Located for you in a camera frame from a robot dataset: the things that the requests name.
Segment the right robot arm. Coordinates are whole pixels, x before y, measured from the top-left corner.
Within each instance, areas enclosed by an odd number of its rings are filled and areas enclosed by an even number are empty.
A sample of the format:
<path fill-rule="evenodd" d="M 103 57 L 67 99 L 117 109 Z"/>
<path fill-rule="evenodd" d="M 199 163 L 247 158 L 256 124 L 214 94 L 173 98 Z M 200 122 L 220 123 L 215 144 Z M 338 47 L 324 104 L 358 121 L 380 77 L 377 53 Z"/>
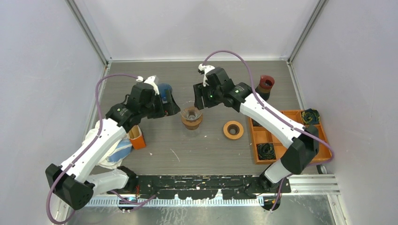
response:
<path fill-rule="evenodd" d="M 263 126 L 287 149 L 261 174 L 260 185 L 265 192 L 273 192 L 288 175 L 301 174 L 317 155 L 317 128 L 288 121 L 288 117 L 260 98 L 251 86 L 244 82 L 234 84 L 221 67 L 200 64 L 198 72 L 204 77 L 193 86 L 196 108 L 202 110 L 219 104 L 233 108 Z"/>

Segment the clear glass dripper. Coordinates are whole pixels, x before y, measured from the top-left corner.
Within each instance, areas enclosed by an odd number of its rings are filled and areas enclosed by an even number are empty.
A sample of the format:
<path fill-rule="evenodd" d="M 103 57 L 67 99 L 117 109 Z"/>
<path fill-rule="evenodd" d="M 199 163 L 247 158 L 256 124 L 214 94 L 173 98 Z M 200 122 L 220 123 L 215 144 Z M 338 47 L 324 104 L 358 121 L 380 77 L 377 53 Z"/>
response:
<path fill-rule="evenodd" d="M 202 115 L 201 110 L 194 106 L 187 107 L 180 112 L 183 119 L 187 121 L 195 121 Z"/>

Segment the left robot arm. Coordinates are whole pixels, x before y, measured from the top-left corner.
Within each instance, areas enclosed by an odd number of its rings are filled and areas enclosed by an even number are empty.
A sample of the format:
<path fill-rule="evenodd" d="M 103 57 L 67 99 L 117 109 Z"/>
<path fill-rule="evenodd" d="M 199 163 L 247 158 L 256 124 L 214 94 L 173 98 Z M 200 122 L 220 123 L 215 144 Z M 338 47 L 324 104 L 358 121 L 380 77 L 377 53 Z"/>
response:
<path fill-rule="evenodd" d="M 143 118 L 156 119 L 180 112 L 172 88 L 162 84 L 159 91 L 147 83 L 135 84 L 125 101 L 110 108 L 100 120 L 100 134 L 61 165 L 50 164 L 45 171 L 52 193 L 74 210 L 83 208 L 92 197 L 120 189 L 130 194 L 135 191 L 137 175 L 125 166 L 97 175 L 90 175 L 95 165 L 117 141 L 138 125 Z"/>

